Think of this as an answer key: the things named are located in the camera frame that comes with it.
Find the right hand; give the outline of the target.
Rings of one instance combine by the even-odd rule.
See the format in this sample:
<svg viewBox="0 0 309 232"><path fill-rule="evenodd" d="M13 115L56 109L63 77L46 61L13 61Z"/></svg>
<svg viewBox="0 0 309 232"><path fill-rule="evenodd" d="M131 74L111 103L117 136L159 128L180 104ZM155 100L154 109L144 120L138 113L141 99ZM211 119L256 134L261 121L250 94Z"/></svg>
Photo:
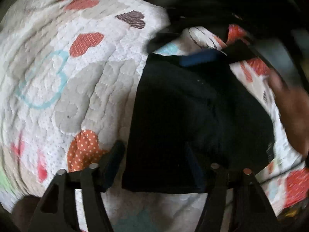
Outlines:
<svg viewBox="0 0 309 232"><path fill-rule="evenodd" d="M308 94L302 87L288 87L270 70L268 85L275 96L280 119L290 145L304 158L308 156Z"/></svg>

